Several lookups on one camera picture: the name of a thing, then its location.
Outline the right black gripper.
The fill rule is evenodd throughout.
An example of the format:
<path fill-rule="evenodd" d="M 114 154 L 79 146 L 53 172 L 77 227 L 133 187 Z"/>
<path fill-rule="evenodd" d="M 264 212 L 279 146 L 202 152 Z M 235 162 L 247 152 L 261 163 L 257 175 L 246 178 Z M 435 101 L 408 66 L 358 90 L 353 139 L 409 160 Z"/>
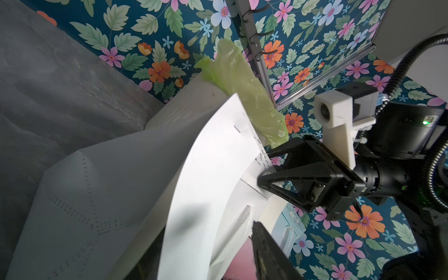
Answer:
<path fill-rule="evenodd" d="M 268 152 L 275 169 L 257 178 L 267 190 L 304 212 L 322 207 L 329 221 L 343 219 L 366 183 L 311 135 Z"/>

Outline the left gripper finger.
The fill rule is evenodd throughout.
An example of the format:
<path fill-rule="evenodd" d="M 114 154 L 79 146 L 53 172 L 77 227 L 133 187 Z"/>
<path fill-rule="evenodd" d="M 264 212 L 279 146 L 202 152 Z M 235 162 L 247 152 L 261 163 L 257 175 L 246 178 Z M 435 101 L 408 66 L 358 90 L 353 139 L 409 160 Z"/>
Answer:
<path fill-rule="evenodd" d="M 253 222 L 252 244 L 258 280 L 304 280 L 261 222 Z"/>

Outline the white paper bag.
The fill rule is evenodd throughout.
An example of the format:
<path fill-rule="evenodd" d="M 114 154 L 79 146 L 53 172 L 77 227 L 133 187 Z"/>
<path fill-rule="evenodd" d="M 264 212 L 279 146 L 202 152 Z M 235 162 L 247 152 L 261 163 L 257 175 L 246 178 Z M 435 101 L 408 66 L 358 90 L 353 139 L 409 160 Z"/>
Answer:
<path fill-rule="evenodd" d="M 80 149 L 41 180 L 9 280 L 122 280 L 162 236 L 159 280 L 219 280 L 267 207 L 270 170 L 238 95 Z"/>

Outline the pink blue gradient paper bag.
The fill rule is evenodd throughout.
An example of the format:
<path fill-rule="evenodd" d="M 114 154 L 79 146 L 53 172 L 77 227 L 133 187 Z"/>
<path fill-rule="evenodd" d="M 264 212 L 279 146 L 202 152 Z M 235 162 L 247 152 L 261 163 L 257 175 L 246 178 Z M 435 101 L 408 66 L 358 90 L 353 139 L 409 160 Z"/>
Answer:
<path fill-rule="evenodd" d="M 255 223 L 255 234 L 245 241 L 222 277 L 224 280 L 302 280 L 289 261 L 292 248 L 306 228 L 291 204 L 275 220 L 271 232 Z"/>

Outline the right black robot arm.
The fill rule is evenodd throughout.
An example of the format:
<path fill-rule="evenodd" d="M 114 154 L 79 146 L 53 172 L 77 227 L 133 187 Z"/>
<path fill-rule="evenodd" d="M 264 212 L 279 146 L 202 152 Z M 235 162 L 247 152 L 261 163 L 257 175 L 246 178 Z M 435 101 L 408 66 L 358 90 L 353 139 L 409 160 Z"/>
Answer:
<path fill-rule="evenodd" d="M 410 225 L 418 251 L 388 261 L 383 280 L 448 277 L 448 112 L 443 108 L 366 98 L 375 89 L 357 82 L 315 97 L 323 139 L 305 135 L 271 150 L 285 155 L 275 173 L 257 184 L 300 208 L 322 208 L 327 221 L 345 221 L 363 237 L 378 230 L 366 197 L 380 205 L 394 198 Z"/>

